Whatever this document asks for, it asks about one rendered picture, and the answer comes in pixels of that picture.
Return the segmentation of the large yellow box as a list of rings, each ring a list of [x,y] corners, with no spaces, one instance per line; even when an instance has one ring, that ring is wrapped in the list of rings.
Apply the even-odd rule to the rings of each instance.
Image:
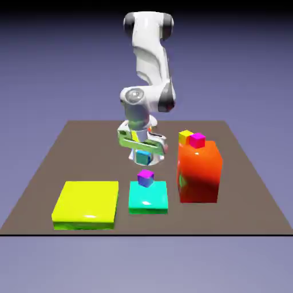
[[[66,181],[52,212],[54,229],[113,229],[118,194],[118,181]]]

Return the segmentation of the large cyan box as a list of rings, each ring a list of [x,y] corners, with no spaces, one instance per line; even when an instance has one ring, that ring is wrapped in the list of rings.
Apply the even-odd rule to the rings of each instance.
[[[154,181],[143,187],[137,181],[130,182],[128,210],[130,214],[167,214],[168,192],[165,181]]]

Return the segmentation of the small teal cube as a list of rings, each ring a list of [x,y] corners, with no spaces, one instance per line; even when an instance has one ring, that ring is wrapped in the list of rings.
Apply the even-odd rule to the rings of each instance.
[[[140,165],[149,165],[152,161],[152,154],[147,151],[136,150],[136,163]]]

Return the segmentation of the large orange box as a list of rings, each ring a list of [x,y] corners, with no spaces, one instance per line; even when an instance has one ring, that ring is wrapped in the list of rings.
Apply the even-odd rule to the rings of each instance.
[[[222,156],[214,141],[196,149],[179,144],[177,187],[181,203],[216,203],[219,193]]]

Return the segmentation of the small purple cube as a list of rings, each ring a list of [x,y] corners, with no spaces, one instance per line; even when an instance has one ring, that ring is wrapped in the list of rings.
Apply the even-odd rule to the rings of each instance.
[[[154,172],[143,169],[137,174],[137,182],[143,187],[150,187],[154,182]]]

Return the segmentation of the small magenta cube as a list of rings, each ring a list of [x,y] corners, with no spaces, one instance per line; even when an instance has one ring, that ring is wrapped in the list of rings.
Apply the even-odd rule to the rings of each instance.
[[[206,137],[202,133],[194,133],[189,137],[190,146],[198,149],[205,147],[205,139]]]

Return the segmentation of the small yellow cube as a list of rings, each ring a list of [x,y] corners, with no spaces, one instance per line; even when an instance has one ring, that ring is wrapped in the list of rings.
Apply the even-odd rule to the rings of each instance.
[[[188,145],[191,135],[193,135],[193,132],[191,132],[187,129],[179,132],[179,144]]]

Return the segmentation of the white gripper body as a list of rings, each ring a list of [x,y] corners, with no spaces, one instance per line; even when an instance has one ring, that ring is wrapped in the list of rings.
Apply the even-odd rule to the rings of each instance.
[[[165,155],[168,150],[166,137],[161,134],[147,132],[147,139],[138,142],[132,139],[132,135],[128,131],[119,130],[117,133],[119,144],[122,147],[147,151],[161,156]]]

